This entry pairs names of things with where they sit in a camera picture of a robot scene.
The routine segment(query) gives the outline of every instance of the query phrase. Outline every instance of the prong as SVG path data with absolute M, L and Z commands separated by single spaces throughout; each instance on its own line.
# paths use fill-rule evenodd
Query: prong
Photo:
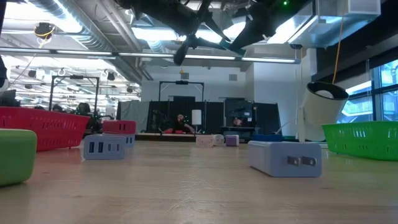
M 290 164 L 290 165 L 293 165 L 293 166 L 299 166 L 300 165 L 300 158 L 288 156 L 287 157 L 287 163 Z
M 314 166 L 314 167 L 317 165 L 317 159 L 316 159 L 316 158 L 311 158 L 311 157 L 303 156 L 303 157 L 301 158 L 301 160 L 302 160 L 302 163 L 303 163 L 304 165 Z

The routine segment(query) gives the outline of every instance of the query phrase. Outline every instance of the table surface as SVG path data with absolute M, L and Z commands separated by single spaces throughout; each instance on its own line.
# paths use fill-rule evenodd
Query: table surface
M 121 161 L 59 149 L 0 188 L 0 223 L 397 223 L 397 171 L 326 149 L 319 178 L 269 177 L 248 166 L 245 144 L 138 141 Z

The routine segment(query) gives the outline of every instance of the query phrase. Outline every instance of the white wall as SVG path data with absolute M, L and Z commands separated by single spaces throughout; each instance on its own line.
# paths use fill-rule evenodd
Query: white wall
M 159 81 L 180 80 L 180 67 L 148 67 L 148 72 L 155 81 L 143 82 L 141 101 L 157 101 L 159 99 Z M 245 73 L 239 68 L 183 67 L 190 74 L 190 82 L 205 83 L 204 100 L 223 101 L 223 98 L 245 98 Z M 237 74 L 236 82 L 229 81 L 229 74 Z M 172 100 L 173 96 L 195 96 L 201 101 L 201 85 L 162 84 L 161 101 Z
M 157 101 L 159 98 L 159 82 L 142 83 L 141 101 Z M 201 85 L 176 85 L 171 83 L 162 84 L 161 101 L 172 100 L 173 96 L 194 96 L 196 101 L 201 101 Z M 217 85 L 205 83 L 204 98 L 207 101 L 223 101 L 223 98 L 244 98 L 244 86 Z
M 254 101 L 278 104 L 281 125 L 288 123 L 282 128 L 283 135 L 296 135 L 297 107 L 302 103 L 307 83 L 316 72 L 313 54 L 314 50 L 308 50 L 301 65 L 254 64 Z

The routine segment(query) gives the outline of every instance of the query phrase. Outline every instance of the green basket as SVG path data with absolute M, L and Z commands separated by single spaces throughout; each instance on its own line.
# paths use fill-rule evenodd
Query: green basket
M 398 161 L 398 122 L 370 121 L 323 125 L 329 151 Z

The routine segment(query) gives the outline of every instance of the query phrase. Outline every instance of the red basket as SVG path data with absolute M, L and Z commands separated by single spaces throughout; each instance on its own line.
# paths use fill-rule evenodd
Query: red basket
M 103 132 L 108 134 L 135 134 L 135 121 L 104 121 Z
M 0 128 L 34 131 L 37 151 L 78 146 L 89 118 L 45 110 L 0 107 Z

